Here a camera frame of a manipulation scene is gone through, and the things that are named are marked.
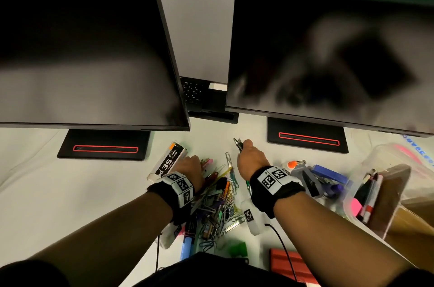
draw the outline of wire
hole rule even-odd
[[[155,272],[158,271],[158,251],[160,250],[160,235],[157,237],[157,260],[155,261]]]
[[[288,251],[286,250],[286,247],[285,247],[285,244],[284,244],[283,241],[282,241],[282,238],[281,238],[280,235],[277,233],[277,230],[274,229],[274,226],[273,226],[273,225],[267,223],[267,224],[265,224],[265,226],[268,226],[268,227],[272,228],[272,229],[274,230],[274,232],[276,233],[276,235],[279,237],[279,240],[280,240],[280,242],[282,243],[283,249],[285,250],[286,256],[288,257],[288,261],[290,262],[291,270],[292,270],[292,273],[293,273],[293,275],[294,275],[294,278],[295,278],[296,281],[298,282],[298,280],[297,280],[297,276],[296,276],[296,272],[294,271],[294,267],[292,266],[292,262],[291,262],[290,255],[288,254]]]

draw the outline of white desk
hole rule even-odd
[[[236,163],[238,149],[232,138],[250,138],[273,165],[306,159],[309,165],[320,164],[341,173],[347,173],[363,160],[369,150],[355,145],[354,135],[358,143],[368,136],[379,143],[403,142],[399,135],[368,131],[354,134],[354,130],[346,129],[349,154],[343,155],[269,144],[266,124],[266,117],[246,114],[240,114],[237,125],[192,118],[191,132],[153,132],[143,162],[57,159],[67,130],[0,129],[0,182],[4,181],[0,187],[0,266],[29,257],[141,195],[149,186],[146,176],[172,140],[186,146],[189,154],[226,164],[225,152],[230,152]],[[239,204],[248,193],[237,170],[236,177],[240,184],[236,196]],[[285,244],[293,249],[279,224],[273,221]],[[246,241],[250,263],[260,268],[268,267],[268,249],[281,247],[271,229],[254,237],[246,224],[226,237]],[[161,250],[159,266],[179,261],[181,247],[182,238],[177,238],[168,250]],[[155,254],[153,244],[122,287],[153,273]]]

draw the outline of black monitor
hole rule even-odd
[[[344,153],[343,126],[432,135],[433,5],[235,0],[226,109],[268,116],[269,142]]]
[[[143,160],[189,131],[160,0],[1,0],[0,124],[69,128],[58,157]]]

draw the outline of green object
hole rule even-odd
[[[231,257],[247,257],[247,246],[246,243],[240,242],[234,246],[229,247],[229,255]]]

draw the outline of forearm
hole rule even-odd
[[[279,224],[309,268],[327,285],[385,286],[410,263],[305,193],[279,199]]]
[[[148,192],[31,258],[55,265],[71,287],[117,287],[172,215],[172,209],[160,196]]]

